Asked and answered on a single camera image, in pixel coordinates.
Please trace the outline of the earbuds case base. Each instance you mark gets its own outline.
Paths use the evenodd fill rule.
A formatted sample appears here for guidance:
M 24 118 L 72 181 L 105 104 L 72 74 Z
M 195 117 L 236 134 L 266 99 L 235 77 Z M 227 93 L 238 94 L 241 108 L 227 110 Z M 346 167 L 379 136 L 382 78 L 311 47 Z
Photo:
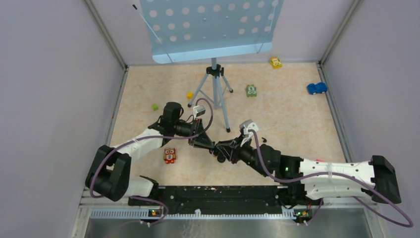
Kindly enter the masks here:
M 219 144 L 216 144 L 212 150 L 213 156 L 217 157 L 219 155 L 223 154 L 223 146 L 220 146 Z

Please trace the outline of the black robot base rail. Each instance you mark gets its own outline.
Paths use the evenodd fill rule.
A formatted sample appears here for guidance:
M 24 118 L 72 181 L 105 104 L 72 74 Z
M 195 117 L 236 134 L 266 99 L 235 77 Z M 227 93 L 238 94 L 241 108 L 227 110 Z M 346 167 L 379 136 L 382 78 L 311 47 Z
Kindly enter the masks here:
M 307 198 L 303 185 L 277 186 L 160 186 L 153 189 L 148 201 L 129 198 L 129 206 L 153 205 L 152 200 L 165 204 L 170 215 L 280 214 L 284 209 L 302 205 L 315 207 L 320 200 Z

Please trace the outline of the black earbuds charging case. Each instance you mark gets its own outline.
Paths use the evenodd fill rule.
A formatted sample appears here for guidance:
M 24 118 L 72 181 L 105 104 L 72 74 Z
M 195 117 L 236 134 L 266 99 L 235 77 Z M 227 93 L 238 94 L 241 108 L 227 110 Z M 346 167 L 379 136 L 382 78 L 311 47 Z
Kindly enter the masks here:
M 219 155 L 217 156 L 217 161 L 218 161 L 219 163 L 224 163 L 224 162 L 226 161 L 226 157 L 225 157 L 224 155 L 222 155 L 222 154 L 219 154 Z

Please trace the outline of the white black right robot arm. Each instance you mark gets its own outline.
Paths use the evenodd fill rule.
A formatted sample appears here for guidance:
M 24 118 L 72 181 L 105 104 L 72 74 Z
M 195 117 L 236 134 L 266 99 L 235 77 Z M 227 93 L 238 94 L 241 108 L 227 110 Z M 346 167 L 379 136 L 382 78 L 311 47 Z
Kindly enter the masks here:
M 257 148 L 240 137 L 216 143 L 212 152 L 221 163 L 244 162 L 264 177 L 295 184 L 290 197 L 296 204 L 330 197 L 365 197 L 377 203 L 401 203 L 395 168 L 383 156 L 358 163 L 327 163 L 281 154 L 271 146 Z

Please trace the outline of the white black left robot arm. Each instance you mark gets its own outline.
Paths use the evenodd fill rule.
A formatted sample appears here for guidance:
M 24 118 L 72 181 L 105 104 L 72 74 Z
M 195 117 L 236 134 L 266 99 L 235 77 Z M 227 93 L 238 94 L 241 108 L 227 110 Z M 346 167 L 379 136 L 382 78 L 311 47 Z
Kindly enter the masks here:
M 159 197 L 158 183 L 145 176 L 131 178 L 131 164 L 171 140 L 187 139 L 192 144 L 206 137 L 206 131 L 213 122 L 211 115 L 207 126 L 203 126 L 201 116 L 205 114 L 206 107 L 194 106 L 191 122 L 181 118 L 183 112 L 179 103 L 168 102 L 158 120 L 141 134 L 114 147 L 101 146 L 85 180 L 90 196 L 105 197 L 114 202 L 125 196 L 137 196 L 147 205 L 155 204 Z

